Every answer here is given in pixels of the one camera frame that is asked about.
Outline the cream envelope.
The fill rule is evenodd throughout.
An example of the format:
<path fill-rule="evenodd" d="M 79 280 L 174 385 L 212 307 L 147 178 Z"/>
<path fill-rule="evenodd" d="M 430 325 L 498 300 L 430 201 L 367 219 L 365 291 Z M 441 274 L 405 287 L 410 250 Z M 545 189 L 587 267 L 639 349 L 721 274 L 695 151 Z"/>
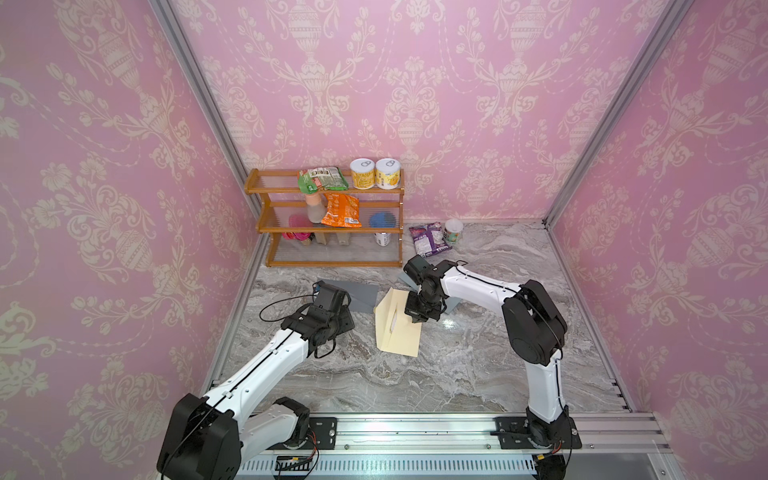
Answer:
<path fill-rule="evenodd" d="M 382 352 L 416 358 L 422 327 L 405 313 L 408 294 L 390 288 L 375 307 L 376 346 Z"/>

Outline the teal blue envelope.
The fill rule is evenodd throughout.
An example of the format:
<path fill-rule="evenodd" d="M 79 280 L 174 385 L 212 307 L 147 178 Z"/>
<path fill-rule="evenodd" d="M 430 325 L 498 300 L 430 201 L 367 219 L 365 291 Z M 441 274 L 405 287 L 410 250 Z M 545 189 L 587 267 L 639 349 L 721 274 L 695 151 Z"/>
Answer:
<path fill-rule="evenodd" d="M 411 290 L 414 292 L 418 290 L 418 285 L 413 280 L 411 280 L 406 273 L 400 273 L 398 275 L 398 281 L 400 283 L 405 284 L 408 290 Z M 451 297 L 447 299 L 445 313 L 448 313 L 448 314 L 452 313 L 455 310 L 455 308 L 459 305 L 459 303 L 460 303 L 460 300 L 457 298 Z"/>

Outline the dark grey envelope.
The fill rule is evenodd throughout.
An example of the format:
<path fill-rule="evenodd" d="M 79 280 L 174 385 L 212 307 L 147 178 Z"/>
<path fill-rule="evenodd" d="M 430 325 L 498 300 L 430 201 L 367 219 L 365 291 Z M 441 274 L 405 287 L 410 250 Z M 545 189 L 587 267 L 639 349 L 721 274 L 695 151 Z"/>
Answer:
<path fill-rule="evenodd" d="M 371 314 L 377 304 L 379 287 L 361 282 L 324 279 L 325 283 L 341 288 L 351 297 L 349 309 L 352 312 Z"/>

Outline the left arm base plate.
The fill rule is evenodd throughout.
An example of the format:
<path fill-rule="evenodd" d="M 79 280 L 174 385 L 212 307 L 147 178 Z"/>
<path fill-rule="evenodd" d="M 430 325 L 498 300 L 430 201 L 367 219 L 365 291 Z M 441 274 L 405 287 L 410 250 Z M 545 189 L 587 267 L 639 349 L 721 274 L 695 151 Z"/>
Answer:
<path fill-rule="evenodd" d="M 286 442 L 277 443 L 269 450 L 312 449 L 334 450 L 338 429 L 337 417 L 310 416 L 299 420 L 294 433 Z"/>

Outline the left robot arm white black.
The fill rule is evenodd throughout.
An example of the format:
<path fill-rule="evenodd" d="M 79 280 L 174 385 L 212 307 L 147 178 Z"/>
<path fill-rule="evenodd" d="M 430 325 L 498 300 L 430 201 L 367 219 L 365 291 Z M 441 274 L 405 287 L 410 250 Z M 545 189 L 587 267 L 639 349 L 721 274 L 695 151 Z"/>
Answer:
<path fill-rule="evenodd" d="M 173 408 L 156 469 L 163 479 L 233 479 L 243 463 L 274 447 L 308 448 L 295 466 L 310 465 L 320 444 L 310 410 L 281 397 L 256 409 L 271 390 L 319 348 L 354 328 L 349 293 L 318 281 L 310 302 L 283 317 L 280 328 L 244 367 L 201 396 L 186 394 Z"/>

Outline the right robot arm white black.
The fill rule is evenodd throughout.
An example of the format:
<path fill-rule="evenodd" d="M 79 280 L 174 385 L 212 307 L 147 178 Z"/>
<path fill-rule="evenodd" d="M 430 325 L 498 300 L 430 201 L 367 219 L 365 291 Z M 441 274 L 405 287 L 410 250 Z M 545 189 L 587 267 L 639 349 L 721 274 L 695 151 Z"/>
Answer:
<path fill-rule="evenodd" d="M 452 298 L 503 318 L 509 344 L 525 365 L 528 404 L 522 427 L 496 435 L 519 440 L 525 448 L 578 448 L 560 369 L 568 326 L 546 288 L 536 280 L 504 282 L 472 272 L 459 261 L 432 264 L 418 255 L 403 271 L 416 285 L 404 307 L 416 323 L 438 321 Z"/>

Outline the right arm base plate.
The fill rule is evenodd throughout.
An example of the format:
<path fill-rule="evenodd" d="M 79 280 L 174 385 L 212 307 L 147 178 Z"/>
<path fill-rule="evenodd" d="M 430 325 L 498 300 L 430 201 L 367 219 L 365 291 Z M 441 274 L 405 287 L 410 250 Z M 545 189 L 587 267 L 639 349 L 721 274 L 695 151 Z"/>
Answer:
<path fill-rule="evenodd" d="M 503 450 L 577 450 L 583 446 L 574 420 L 565 414 L 551 423 L 522 416 L 496 417 L 491 435 Z"/>

